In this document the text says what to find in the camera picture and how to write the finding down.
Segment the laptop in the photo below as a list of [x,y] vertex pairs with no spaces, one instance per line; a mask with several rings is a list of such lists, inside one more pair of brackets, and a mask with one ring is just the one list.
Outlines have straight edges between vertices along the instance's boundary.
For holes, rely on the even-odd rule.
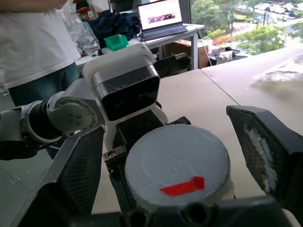
[[182,24],[179,0],[161,0],[138,6],[142,41],[157,39],[187,29]]

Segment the table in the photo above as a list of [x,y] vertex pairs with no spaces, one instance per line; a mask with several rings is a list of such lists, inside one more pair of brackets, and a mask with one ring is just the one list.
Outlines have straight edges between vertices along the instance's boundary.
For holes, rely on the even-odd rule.
[[[184,26],[186,26],[187,28],[187,32],[183,32],[183,33],[179,33],[179,34],[175,34],[175,35],[170,35],[170,36],[166,36],[166,37],[162,37],[159,39],[152,39],[149,41],[146,41],[144,43],[146,43],[146,45],[150,48],[157,48],[169,43],[172,43],[174,41],[180,40],[180,39],[185,39],[185,38],[190,38],[191,39],[191,55],[193,58],[193,63],[192,63],[192,69],[198,69],[198,31],[200,31],[201,29],[204,28],[204,25],[190,25],[190,24],[184,24]],[[138,39],[132,39],[128,42],[128,46],[130,45],[134,45],[134,44],[138,44],[141,41]],[[103,48],[102,52],[104,54],[109,53],[110,50],[108,48]],[[79,70],[82,70],[83,66],[93,60],[98,58],[99,56],[96,57],[92,57],[92,56],[86,56],[86,57],[82,57],[78,60],[76,60],[76,64],[78,66]]]
[[[158,101],[169,121],[186,116],[193,125],[210,130],[226,146],[231,160],[231,176],[237,198],[264,195],[248,171],[240,144],[229,117],[227,105],[266,108],[287,127],[303,134],[303,84],[256,86],[252,77],[302,53],[302,48],[284,48],[218,66],[193,70],[160,83]],[[94,204],[94,213],[117,211],[119,206],[105,164]]]

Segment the desk leg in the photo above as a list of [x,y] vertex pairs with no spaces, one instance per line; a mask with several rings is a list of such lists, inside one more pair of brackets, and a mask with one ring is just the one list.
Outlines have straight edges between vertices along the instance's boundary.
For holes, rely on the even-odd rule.
[[198,33],[195,32],[192,37],[190,37],[191,41],[191,57],[192,57],[192,64],[191,69],[196,70],[198,69]]

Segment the person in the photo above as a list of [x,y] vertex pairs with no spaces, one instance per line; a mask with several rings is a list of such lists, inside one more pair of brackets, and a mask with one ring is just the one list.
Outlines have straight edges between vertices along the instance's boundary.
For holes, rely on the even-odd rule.
[[[79,78],[80,55],[56,10],[66,2],[0,0],[0,71],[15,106],[45,100]],[[51,158],[57,151],[47,149]]]

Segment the cardboard box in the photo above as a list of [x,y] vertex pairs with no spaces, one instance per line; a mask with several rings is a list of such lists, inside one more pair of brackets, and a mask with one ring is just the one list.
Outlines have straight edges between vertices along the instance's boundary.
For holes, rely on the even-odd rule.
[[[178,40],[173,43],[167,44],[164,46],[164,57],[170,57],[178,53],[186,53],[188,56],[191,56],[191,42],[187,40]],[[202,43],[198,43],[198,67],[199,69],[207,67],[209,65],[208,57],[205,53],[205,49]]]

